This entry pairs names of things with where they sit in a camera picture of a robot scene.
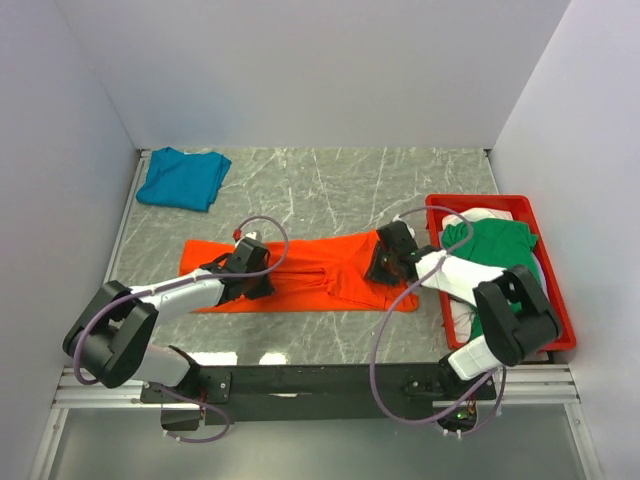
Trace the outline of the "orange t shirt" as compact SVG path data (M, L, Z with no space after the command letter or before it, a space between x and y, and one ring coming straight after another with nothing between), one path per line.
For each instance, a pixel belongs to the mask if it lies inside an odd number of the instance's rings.
M275 292L251 300L241 297L220 306L200 308L200 313L283 313L325 311L385 311L406 289L401 283L388 286L366 278L374 256L374 231L313 240L269 242L273 265L269 274Z

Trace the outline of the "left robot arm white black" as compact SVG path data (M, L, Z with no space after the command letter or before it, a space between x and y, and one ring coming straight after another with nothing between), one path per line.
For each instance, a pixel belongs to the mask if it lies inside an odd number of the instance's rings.
M191 311L272 294L268 259L266 245L246 236L232 253L189 274L147 286L102 285L62 343L74 371L92 375L79 381L115 388L129 379L144 380L164 384L176 401L193 399L200 388L199 365L175 347L153 344L154 328Z

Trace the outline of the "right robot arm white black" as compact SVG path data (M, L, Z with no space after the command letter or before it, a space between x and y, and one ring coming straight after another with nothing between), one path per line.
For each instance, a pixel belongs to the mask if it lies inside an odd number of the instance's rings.
M473 388L474 378L501 366L518 365L563 333L562 321L528 267L487 266L454 254L472 239L472 224L467 222L465 227L466 236L450 247L420 248L408 225L395 220L377 230L370 265L372 280L407 284L388 308L383 325L419 287L453 296L479 314L482 334L440 361L439 387L452 399L464 397Z

